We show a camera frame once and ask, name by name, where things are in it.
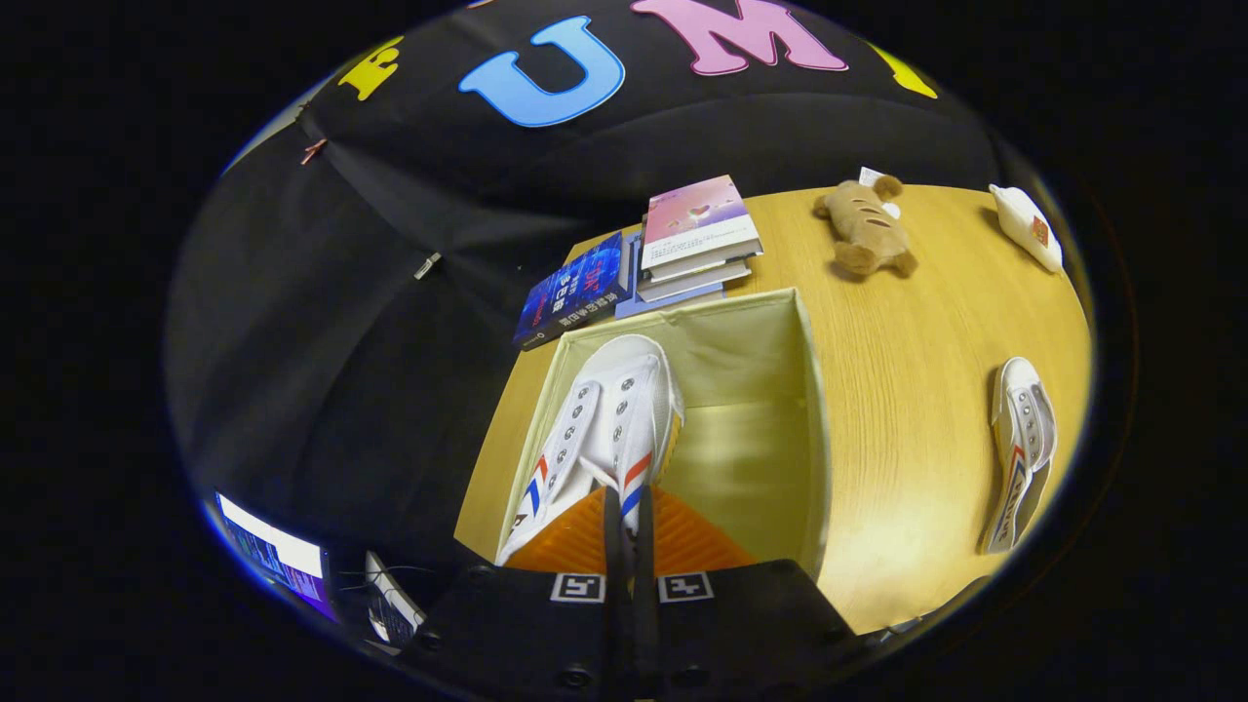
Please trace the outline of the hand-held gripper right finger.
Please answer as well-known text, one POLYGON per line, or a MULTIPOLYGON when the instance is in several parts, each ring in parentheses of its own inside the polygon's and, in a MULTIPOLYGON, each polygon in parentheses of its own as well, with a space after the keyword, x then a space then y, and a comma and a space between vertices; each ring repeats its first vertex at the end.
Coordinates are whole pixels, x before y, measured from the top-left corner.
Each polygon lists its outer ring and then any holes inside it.
POLYGON ((661 488, 639 493, 633 662, 658 701, 816 701, 862 640, 792 560, 749 563, 661 488))

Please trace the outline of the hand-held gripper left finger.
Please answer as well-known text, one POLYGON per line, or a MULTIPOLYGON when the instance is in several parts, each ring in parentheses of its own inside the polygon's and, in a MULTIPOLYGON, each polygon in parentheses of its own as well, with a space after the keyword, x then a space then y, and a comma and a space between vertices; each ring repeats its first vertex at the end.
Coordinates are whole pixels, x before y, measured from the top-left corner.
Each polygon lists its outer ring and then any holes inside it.
POLYGON ((619 701, 622 541, 603 575, 472 565, 428 610, 401 668, 454 701, 619 701))

